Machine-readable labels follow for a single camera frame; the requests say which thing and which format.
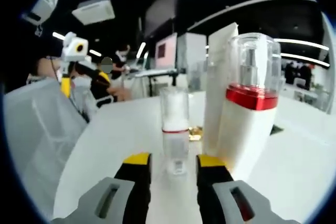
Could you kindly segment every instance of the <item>white bottle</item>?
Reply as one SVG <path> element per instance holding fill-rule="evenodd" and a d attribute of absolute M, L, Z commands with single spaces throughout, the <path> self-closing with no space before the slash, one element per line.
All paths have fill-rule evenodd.
<path fill-rule="evenodd" d="M 168 87 L 160 90 L 160 98 L 167 171 L 184 174 L 189 150 L 188 94 L 184 89 Z"/>
<path fill-rule="evenodd" d="M 281 77 L 280 45 L 266 35 L 242 34 L 230 42 L 237 65 L 223 99 L 217 143 L 235 180 L 247 180 L 272 129 Z"/>

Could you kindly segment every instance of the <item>fluorescent light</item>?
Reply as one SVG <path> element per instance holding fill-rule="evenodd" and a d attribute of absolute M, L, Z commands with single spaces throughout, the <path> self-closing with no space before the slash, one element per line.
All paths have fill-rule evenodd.
<path fill-rule="evenodd" d="M 63 36 L 62 34 L 59 34 L 57 32 L 53 32 L 52 35 L 55 37 L 55 38 L 58 38 L 58 39 L 61 39 L 61 40 L 64 40 L 65 36 Z"/>
<path fill-rule="evenodd" d="M 312 47 L 318 47 L 324 50 L 329 51 L 329 47 L 316 44 L 313 42 L 308 42 L 308 41 L 303 41 L 303 40 L 296 40 L 296 39 L 274 39 L 277 42 L 286 42 L 286 43 L 294 43 L 294 44 L 302 44 L 302 45 L 307 45 L 307 46 L 312 46 Z"/>
<path fill-rule="evenodd" d="M 140 56 L 141 56 L 141 54 L 142 54 L 142 51 L 143 51 L 143 49 L 145 48 L 145 46 L 146 46 L 146 43 L 145 43 L 145 42 L 141 43 L 140 48 L 139 48 L 139 51 L 138 51 L 138 53 L 136 54 L 136 56 L 137 56 L 136 58 L 137 58 L 137 59 L 140 58 Z"/>
<path fill-rule="evenodd" d="M 97 51 L 94 51 L 94 50 L 92 50 L 92 49 L 90 49 L 90 51 L 89 51 L 90 53 L 92 53 L 93 55 L 97 55 L 97 56 L 101 56 L 101 53 L 99 53 L 99 52 L 97 52 Z"/>
<path fill-rule="evenodd" d="M 317 63 L 317 64 L 320 64 L 320 65 L 323 65 L 323 66 L 326 66 L 326 67 L 330 67 L 329 63 L 325 63 L 323 61 L 315 60 L 315 59 L 308 58 L 308 57 L 301 56 L 301 55 L 292 55 L 292 54 L 286 54 L 286 53 L 282 52 L 281 56 L 285 56 L 285 57 L 289 57 L 289 58 L 294 58 L 294 59 L 300 59 L 300 60 L 306 60 L 306 61 Z"/>

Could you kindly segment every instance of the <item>small gold object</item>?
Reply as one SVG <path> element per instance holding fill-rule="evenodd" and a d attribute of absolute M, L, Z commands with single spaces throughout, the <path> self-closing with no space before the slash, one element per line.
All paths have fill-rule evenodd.
<path fill-rule="evenodd" d="M 203 127 L 189 127 L 189 141 L 199 141 L 203 136 Z"/>

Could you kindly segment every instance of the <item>ceiling light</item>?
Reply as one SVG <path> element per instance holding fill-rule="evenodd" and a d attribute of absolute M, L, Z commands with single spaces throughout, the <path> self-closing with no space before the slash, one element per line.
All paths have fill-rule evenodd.
<path fill-rule="evenodd" d="M 53 32 L 52 35 L 55 37 L 55 38 L 58 38 L 58 39 L 61 39 L 61 40 L 64 40 L 65 36 L 63 36 L 62 34 L 59 34 L 57 32 Z"/>
<path fill-rule="evenodd" d="M 139 48 L 139 51 L 138 51 L 138 53 L 136 54 L 136 56 L 137 56 L 136 58 L 137 58 L 137 59 L 140 58 L 140 56 L 141 56 L 141 54 L 142 54 L 142 51 L 143 51 L 143 49 L 145 48 L 145 46 L 146 46 L 146 43 L 145 43 L 145 42 L 141 43 L 140 48 Z"/>
<path fill-rule="evenodd" d="M 277 42 L 286 42 L 286 43 L 294 43 L 294 44 L 302 44 L 302 45 L 307 45 L 307 46 L 311 46 L 311 47 L 318 47 L 324 50 L 329 51 L 329 47 L 320 45 L 320 44 L 316 44 L 313 42 L 308 42 L 308 41 L 303 41 L 303 40 L 296 40 L 296 39 L 274 39 Z"/>
<path fill-rule="evenodd" d="M 294 58 L 294 59 L 300 59 L 300 60 L 306 60 L 306 61 L 310 61 L 310 62 L 313 62 L 313 63 L 317 63 L 317 64 L 320 64 L 320 65 L 323 65 L 325 67 L 330 67 L 329 63 L 325 63 L 323 61 L 315 60 L 315 59 L 308 58 L 308 57 L 301 56 L 301 55 L 292 55 L 292 54 L 286 54 L 286 53 L 282 52 L 281 56 L 289 57 L 289 58 Z"/>
<path fill-rule="evenodd" d="M 97 56 L 101 56 L 101 53 L 99 53 L 99 52 L 97 52 L 97 51 L 94 51 L 94 50 L 92 50 L 92 49 L 90 49 L 90 51 L 89 51 L 90 53 L 92 53 L 93 55 L 97 55 Z"/>

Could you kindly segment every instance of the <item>red band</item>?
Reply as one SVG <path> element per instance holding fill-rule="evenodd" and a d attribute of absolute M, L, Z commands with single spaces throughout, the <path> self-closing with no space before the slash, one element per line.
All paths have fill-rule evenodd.
<path fill-rule="evenodd" d="M 182 130 L 182 131 L 165 131 L 165 130 L 162 130 L 163 133 L 170 133 L 170 134 L 179 134 L 179 133 L 183 133 L 183 132 L 187 132 L 187 130 Z"/>
<path fill-rule="evenodd" d="M 238 84 L 229 85 L 226 98 L 250 110 L 270 110 L 278 105 L 276 93 Z"/>

